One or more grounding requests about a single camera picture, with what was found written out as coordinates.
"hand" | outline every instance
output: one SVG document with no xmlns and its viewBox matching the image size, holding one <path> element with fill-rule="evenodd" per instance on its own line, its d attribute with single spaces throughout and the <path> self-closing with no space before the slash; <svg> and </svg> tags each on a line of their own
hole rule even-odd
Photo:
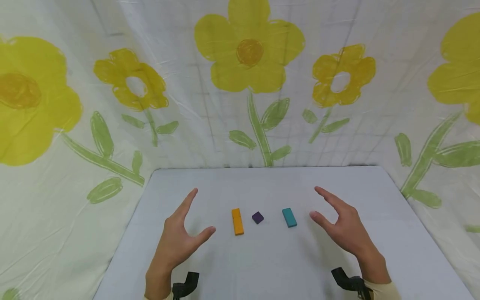
<svg viewBox="0 0 480 300">
<path fill-rule="evenodd" d="M 376 284 L 392 282 L 385 258 L 370 239 L 355 207 L 321 187 L 316 186 L 315 191 L 333 206 L 338 213 L 338 220 L 332 224 L 319 212 L 311 211 L 312 220 L 325 229 L 338 246 L 357 257 L 363 279 Z"/>
<path fill-rule="evenodd" d="M 163 300 L 169 295 L 173 269 L 186 261 L 216 231 L 216 228 L 211 226 L 191 237 L 185 230 L 185 217 L 197 192 L 196 188 L 193 189 L 177 210 L 165 220 L 162 236 L 145 275 L 145 297 L 149 300 Z"/>
<path fill-rule="evenodd" d="M 338 246 L 357 258 L 377 251 L 367 230 L 360 221 L 357 210 L 353 206 L 346 204 L 342 199 L 321 187 L 315 187 L 315 191 L 336 210 L 338 220 L 335 224 L 332 224 L 317 211 L 311 211 L 310 217 L 325 229 Z"/>
</svg>

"finger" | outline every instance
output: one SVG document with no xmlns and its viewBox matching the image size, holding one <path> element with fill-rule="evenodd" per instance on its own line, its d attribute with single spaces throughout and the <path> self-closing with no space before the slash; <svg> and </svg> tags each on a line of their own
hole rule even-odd
<svg viewBox="0 0 480 300">
<path fill-rule="evenodd" d="M 325 217 L 324 215 L 320 214 L 319 212 L 317 211 L 314 211 L 312 210 L 310 212 L 310 218 L 312 218 L 312 220 L 317 223 L 318 225 L 320 225 L 321 228 L 325 229 L 325 231 L 328 233 L 330 232 L 334 227 L 335 225 L 333 225 L 332 223 L 330 223 Z"/>
<path fill-rule="evenodd" d="M 187 215 L 188 211 L 190 210 L 190 206 L 192 205 L 193 199 L 197 195 L 198 189 L 194 188 L 188 195 L 185 197 L 183 202 L 180 204 L 180 206 L 177 208 L 175 211 L 175 214 L 185 218 Z"/>
<path fill-rule="evenodd" d="M 199 235 L 193 238 L 195 248 L 197 249 L 200 247 L 203 243 L 208 241 L 208 239 L 215 233 L 216 228 L 213 226 L 205 228 L 202 232 L 200 232 Z"/>
<path fill-rule="evenodd" d="M 338 198 L 337 196 L 333 195 L 331 192 L 322 189 L 319 186 L 315 187 L 315 191 L 322 197 L 324 197 L 325 201 L 327 201 L 338 214 L 348 205 L 342 199 Z"/>
</svg>

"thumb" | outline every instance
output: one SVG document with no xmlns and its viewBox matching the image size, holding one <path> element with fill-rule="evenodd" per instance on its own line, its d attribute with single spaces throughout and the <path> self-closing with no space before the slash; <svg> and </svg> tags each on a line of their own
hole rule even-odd
<svg viewBox="0 0 480 300">
<path fill-rule="evenodd" d="M 208 241 L 208 239 L 215 233 L 216 228 L 213 226 L 205 228 L 199 235 L 194 238 L 195 247 L 200 247 L 203 243 Z"/>
<path fill-rule="evenodd" d="M 328 233 L 332 228 L 333 228 L 333 224 L 328 222 L 328 220 L 324 217 L 324 215 L 320 214 L 319 212 L 317 211 L 314 211 L 312 210 L 310 212 L 310 218 L 312 218 L 312 220 L 317 223 L 318 225 L 320 225 L 320 227 L 322 227 L 323 229 L 325 229 L 325 231 Z"/>
</svg>

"green leaf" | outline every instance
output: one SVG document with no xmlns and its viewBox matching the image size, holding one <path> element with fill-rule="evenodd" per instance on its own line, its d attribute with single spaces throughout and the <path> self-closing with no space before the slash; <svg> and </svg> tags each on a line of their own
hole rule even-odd
<svg viewBox="0 0 480 300">
<path fill-rule="evenodd" d="M 314 112 L 306 109 L 302 113 L 303 119 L 307 121 L 307 123 L 313 124 L 318 121 L 317 116 L 315 116 Z"/>
<path fill-rule="evenodd" d="M 16 288 L 9 288 L 3 293 L 1 300 L 20 300 L 19 294 Z"/>
<path fill-rule="evenodd" d="M 137 127 L 137 128 L 142 129 L 142 128 L 145 126 L 145 122 L 140 121 L 139 119 L 134 118 L 134 117 L 129 116 L 129 115 L 123 115 L 123 114 L 122 114 L 121 118 L 122 118 L 125 122 L 127 122 L 127 123 L 129 123 L 130 125 L 133 125 L 133 126 L 135 126 L 135 127 Z"/>
<path fill-rule="evenodd" d="M 431 208 L 439 208 L 442 206 L 442 200 L 437 195 L 429 191 L 414 190 L 411 196 L 413 199 L 422 202 Z"/>
<path fill-rule="evenodd" d="M 260 123 L 265 131 L 275 128 L 287 114 L 290 98 L 283 98 L 274 101 L 265 111 Z"/>
<path fill-rule="evenodd" d="M 465 225 L 467 232 L 480 233 L 480 225 Z"/>
<path fill-rule="evenodd" d="M 112 137 L 105 120 L 98 111 L 95 111 L 90 119 L 90 128 L 92 129 L 95 146 L 101 156 L 111 158 L 114 149 Z"/>
<path fill-rule="evenodd" d="M 348 122 L 350 122 L 349 118 L 345 118 L 345 119 L 342 119 L 342 120 L 335 121 L 335 122 L 330 123 L 330 124 L 326 125 L 325 127 L 323 127 L 322 132 L 323 133 L 334 132 L 335 130 L 340 129 L 343 125 L 347 124 Z"/>
<path fill-rule="evenodd" d="M 255 147 L 257 146 L 257 144 L 255 144 L 255 142 L 250 137 L 248 137 L 246 133 L 240 130 L 230 131 L 228 137 L 232 142 L 239 144 L 240 146 L 247 147 L 250 150 L 255 149 Z"/>
<path fill-rule="evenodd" d="M 179 126 L 179 122 L 173 121 L 168 124 L 158 126 L 156 128 L 156 132 L 159 134 L 172 134 L 177 129 L 178 126 Z"/>
<path fill-rule="evenodd" d="M 282 159 L 286 157 L 291 151 L 292 151 L 292 147 L 290 147 L 289 145 L 285 145 L 281 148 L 278 148 L 272 153 L 272 159 L 273 160 Z"/>
<path fill-rule="evenodd" d="M 434 163 L 447 168 L 480 165 L 480 141 L 459 143 L 443 148 L 433 159 Z"/>
<path fill-rule="evenodd" d="M 118 194 L 122 188 L 123 185 L 120 177 L 109 178 L 94 187 L 93 190 L 88 193 L 87 200 L 90 201 L 91 204 L 104 202 Z"/>
<path fill-rule="evenodd" d="M 140 174 L 140 167 L 142 166 L 142 163 L 144 162 L 142 152 L 135 150 L 133 153 L 133 160 L 132 160 L 132 171 L 135 174 Z"/>
<path fill-rule="evenodd" d="M 408 136 L 404 133 L 399 133 L 395 137 L 395 145 L 398 155 L 400 155 L 400 163 L 402 166 L 410 167 L 412 165 L 412 149 Z"/>
</svg>

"forearm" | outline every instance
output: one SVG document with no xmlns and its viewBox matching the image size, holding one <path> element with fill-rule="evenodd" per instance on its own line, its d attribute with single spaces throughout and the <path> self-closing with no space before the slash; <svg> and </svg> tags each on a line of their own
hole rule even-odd
<svg viewBox="0 0 480 300">
<path fill-rule="evenodd" d="M 158 272 L 153 274 L 150 270 L 145 276 L 145 298 L 148 300 L 166 299 L 171 292 L 171 272 Z"/>
<path fill-rule="evenodd" d="M 392 282 L 382 254 L 375 248 L 357 256 L 363 279 L 375 284 Z"/>
</svg>

